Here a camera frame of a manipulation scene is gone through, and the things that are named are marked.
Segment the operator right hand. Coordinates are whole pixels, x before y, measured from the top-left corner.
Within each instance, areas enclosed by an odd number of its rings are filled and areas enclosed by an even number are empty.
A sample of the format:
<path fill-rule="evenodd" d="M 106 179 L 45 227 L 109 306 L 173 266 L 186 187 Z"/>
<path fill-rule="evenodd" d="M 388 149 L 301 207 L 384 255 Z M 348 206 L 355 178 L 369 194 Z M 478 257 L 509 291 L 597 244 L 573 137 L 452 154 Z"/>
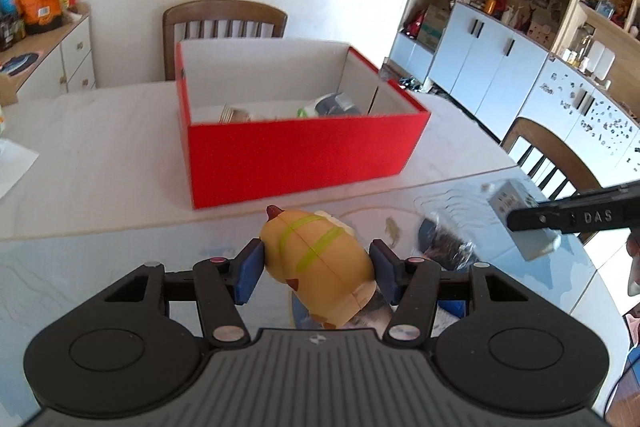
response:
<path fill-rule="evenodd" d="M 627 254 L 631 257 L 631 267 L 627 285 L 629 297 L 640 294 L 640 230 L 632 229 L 626 242 Z"/>

